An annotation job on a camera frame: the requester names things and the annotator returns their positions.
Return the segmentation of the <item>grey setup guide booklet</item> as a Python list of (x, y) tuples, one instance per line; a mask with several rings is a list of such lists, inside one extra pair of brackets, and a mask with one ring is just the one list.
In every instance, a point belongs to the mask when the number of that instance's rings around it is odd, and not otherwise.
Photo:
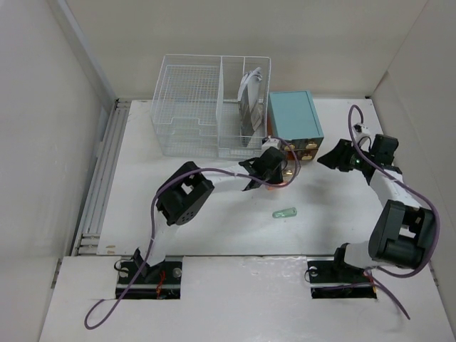
[(251, 79), (241, 98), (237, 98), (240, 114), (240, 140), (246, 147), (262, 122), (259, 109), (259, 91), (261, 82)]

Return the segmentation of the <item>teal orange drawer box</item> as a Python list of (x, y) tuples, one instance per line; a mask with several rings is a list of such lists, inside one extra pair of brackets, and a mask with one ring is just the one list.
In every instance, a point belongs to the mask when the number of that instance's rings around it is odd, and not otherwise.
[(271, 92), (266, 134), (286, 140), (299, 161), (314, 160), (324, 135), (311, 92)]

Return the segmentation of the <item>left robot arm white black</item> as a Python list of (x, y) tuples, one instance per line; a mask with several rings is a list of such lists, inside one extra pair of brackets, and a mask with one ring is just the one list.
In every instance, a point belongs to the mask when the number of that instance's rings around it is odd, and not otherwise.
[(184, 163), (152, 199), (150, 241), (146, 249), (136, 249), (133, 254), (136, 276), (146, 283), (156, 280), (176, 231), (196, 217), (213, 192), (246, 192), (263, 185), (281, 187), (285, 162), (280, 150), (269, 147), (259, 157), (224, 168)]

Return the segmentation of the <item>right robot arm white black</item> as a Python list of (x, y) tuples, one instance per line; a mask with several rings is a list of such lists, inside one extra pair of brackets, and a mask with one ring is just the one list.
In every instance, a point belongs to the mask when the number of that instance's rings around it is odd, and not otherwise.
[(402, 172), (393, 165), (397, 147), (398, 140), (387, 135), (376, 135), (367, 151), (341, 139), (317, 159), (332, 170), (361, 172), (383, 206), (367, 242), (337, 248), (330, 263), (335, 279), (347, 280), (356, 268), (387, 265), (419, 271), (434, 252), (438, 220), (434, 211), (422, 207), (403, 187)]

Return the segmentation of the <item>green translucent capsule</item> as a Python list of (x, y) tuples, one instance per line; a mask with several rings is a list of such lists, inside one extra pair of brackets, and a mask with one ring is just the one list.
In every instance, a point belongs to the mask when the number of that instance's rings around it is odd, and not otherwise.
[(286, 209), (280, 209), (272, 213), (274, 219), (295, 217), (297, 215), (297, 209), (295, 207), (290, 207)]

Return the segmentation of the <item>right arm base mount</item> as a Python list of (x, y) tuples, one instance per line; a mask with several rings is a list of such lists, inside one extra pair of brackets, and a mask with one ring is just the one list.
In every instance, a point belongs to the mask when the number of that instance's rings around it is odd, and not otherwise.
[(312, 299), (377, 299), (373, 280), (362, 268), (345, 263), (347, 246), (338, 247), (332, 259), (307, 261), (304, 278), (311, 285)]

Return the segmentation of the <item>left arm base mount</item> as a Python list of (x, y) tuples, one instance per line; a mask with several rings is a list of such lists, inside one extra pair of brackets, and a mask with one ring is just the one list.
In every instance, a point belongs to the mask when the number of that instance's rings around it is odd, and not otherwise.
[(119, 259), (114, 263), (117, 271), (115, 297), (119, 299), (127, 289), (124, 299), (168, 300), (180, 299), (183, 258), (166, 257), (164, 261), (150, 266), (145, 264), (139, 275), (134, 276), (143, 263), (137, 249), (129, 259)]

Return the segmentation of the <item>aluminium rail frame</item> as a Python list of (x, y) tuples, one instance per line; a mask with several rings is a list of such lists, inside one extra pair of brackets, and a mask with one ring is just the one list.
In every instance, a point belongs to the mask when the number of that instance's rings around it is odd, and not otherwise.
[(130, 106), (129, 100), (117, 99), (114, 102), (103, 139), (95, 149), (95, 168), (71, 242), (71, 257), (97, 253)]

